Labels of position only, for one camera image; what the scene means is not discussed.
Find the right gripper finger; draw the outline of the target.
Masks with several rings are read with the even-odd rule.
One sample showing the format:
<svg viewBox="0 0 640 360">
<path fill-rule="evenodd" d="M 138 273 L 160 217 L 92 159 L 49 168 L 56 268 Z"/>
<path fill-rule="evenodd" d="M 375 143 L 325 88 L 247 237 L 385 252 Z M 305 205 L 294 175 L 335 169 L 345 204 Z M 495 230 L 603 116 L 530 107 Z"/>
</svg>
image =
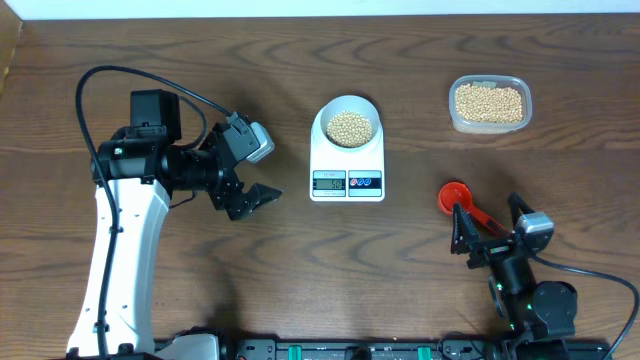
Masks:
<svg viewBox="0 0 640 360">
<path fill-rule="evenodd" d="M 453 232 L 450 251 L 452 254 L 466 254 L 475 249 L 480 236 L 473 223 L 470 213 L 460 203 L 455 203 L 452 208 Z"/>
<path fill-rule="evenodd" d="M 521 215 L 531 214 L 534 212 L 534 210 L 516 192 L 512 192 L 509 195 L 507 203 L 510 208 L 512 220 L 518 220 Z"/>
</svg>

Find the red measuring scoop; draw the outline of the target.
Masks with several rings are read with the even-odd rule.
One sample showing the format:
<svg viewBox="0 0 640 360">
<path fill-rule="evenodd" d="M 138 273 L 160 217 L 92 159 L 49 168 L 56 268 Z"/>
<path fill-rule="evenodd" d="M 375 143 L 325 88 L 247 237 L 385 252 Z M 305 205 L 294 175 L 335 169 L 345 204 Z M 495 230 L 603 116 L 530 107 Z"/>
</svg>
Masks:
<svg viewBox="0 0 640 360">
<path fill-rule="evenodd" d="M 496 236 L 507 236 L 510 234 L 494 218 L 474 205 L 471 191 L 461 182 L 448 182 L 437 195 L 437 204 L 442 212 L 451 215 L 453 206 L 459 204 L 469 215 L 486 230 Z"/>
</svg>

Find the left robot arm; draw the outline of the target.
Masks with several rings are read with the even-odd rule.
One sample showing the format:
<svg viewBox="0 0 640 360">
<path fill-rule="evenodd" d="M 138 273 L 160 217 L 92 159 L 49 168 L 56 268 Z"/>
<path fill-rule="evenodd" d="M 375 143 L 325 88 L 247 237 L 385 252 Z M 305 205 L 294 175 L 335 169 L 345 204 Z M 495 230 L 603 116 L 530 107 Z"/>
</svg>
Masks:
<svg viewBox="0 0 640 360">
<path fill-rule="evenodd" d="M 262 184 L 246 188 L 234 169 L 275 147 L 257 122 L 232 113 L 180 144 L 183 97 L 165 90 L 131 94 L 131 119 L 101 144 L 92 173 L 97 184 L 96 240 L 89 280 L 69 359 L 232 359 L 232 341 L 203 329 L 165 345 L 155 342 L 152 295 L 157 250 L 176 191 L 206 192 L 217 210 L 241 220 L 281 195 Z"/>
</svg>

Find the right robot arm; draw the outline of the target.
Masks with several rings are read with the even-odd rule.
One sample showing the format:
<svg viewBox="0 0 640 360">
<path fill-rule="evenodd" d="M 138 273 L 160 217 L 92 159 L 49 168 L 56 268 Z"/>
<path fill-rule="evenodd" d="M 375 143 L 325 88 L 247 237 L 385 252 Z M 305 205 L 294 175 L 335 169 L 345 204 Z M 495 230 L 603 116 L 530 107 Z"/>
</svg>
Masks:
<svg viewBox="0 0 640 360">
<path fill-rule="evenodd" d="M 513 230 L 483 240 L 471 213 L 460 203 L 452 206 L 451 252 L 467 254 L 470 269 L 489 267 L 489 287 L 498 314 L 511 330 L 484 350 L 487 359 L 568 359 L 565 338 L 575 333 L 577 291 L 567 282 L 535 279 L 529 261 L 544 250 L 554 223 L 513 193 L 508 198 Z"/>
</svg>

